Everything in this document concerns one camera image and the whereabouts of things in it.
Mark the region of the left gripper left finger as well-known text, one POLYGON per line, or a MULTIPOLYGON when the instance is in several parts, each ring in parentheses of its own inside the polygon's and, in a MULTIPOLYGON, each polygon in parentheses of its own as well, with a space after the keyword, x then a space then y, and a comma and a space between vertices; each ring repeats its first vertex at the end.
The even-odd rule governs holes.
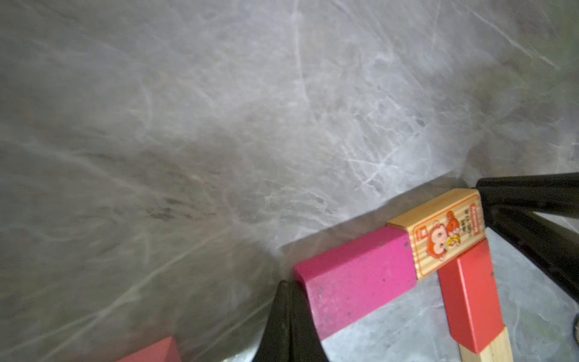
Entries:
POLYGON ((290 297, 290 283, 281 281, 277 286, 268 321, 253 362, 290 360, 290 297))

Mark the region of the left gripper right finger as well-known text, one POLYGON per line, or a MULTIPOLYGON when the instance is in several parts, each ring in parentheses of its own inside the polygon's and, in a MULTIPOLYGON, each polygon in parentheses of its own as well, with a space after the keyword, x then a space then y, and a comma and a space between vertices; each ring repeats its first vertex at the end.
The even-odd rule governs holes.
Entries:
POLYGON ((290 283, 292 302, 290 313, 290 360, 297 362, 328 362, 316 330, 308 297, 300 284, 290 283))

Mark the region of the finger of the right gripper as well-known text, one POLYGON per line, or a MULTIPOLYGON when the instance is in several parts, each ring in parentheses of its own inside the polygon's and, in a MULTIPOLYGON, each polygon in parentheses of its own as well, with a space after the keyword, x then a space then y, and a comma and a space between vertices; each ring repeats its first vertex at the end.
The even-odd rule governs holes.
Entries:
POLYGON ((478 180, 485 208, 517 208, 578 218, 578 174, 490 177, 478 180))
POLYGON ((485 223, 578 301, 578 233, 538 216, 508 207, 485 210, 485 223))

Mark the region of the magenta block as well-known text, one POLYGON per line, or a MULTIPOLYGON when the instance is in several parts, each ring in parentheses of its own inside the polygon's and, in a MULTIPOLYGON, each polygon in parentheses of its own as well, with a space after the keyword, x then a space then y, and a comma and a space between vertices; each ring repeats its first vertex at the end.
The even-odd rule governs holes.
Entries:
POLYGON ((294 275, 321 340, 417 285, 410 237, 389 226, 300 262, 294 275))

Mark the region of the red block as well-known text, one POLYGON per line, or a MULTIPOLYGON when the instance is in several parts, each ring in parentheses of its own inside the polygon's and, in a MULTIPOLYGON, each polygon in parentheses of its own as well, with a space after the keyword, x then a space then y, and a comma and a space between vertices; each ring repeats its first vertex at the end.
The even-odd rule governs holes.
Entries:
POLYGON ((505 328, 489 242, 457 256, 438 276, 452 338, 481 353, 505 328))

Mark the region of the pink block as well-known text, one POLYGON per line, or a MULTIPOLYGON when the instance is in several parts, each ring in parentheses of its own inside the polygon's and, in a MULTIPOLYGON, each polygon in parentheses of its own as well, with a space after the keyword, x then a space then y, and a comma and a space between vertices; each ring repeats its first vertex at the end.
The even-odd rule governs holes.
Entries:
POLYGON ((181 362, 182 358, 176 339, 169 336, 140 351, 134 352, 118 362, 181 362))

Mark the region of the tan wooden block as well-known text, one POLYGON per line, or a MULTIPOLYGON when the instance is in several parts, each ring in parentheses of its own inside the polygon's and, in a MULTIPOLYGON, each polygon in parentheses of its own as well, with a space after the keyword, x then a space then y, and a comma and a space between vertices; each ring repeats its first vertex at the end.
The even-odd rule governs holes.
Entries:
POLYGON ((514 362, 508 329, 505 327, 480 353, 458 345, 462 362, 514 362))

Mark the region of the patterned wooden block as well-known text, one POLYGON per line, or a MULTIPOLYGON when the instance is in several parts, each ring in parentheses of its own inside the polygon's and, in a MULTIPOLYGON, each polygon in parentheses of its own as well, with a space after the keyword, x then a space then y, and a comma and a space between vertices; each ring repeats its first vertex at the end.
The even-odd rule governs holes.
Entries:
POLYGON ((420 281, 486 237, 482 199, 475 189, 452 189, 388 225, 410 237, 420 281))

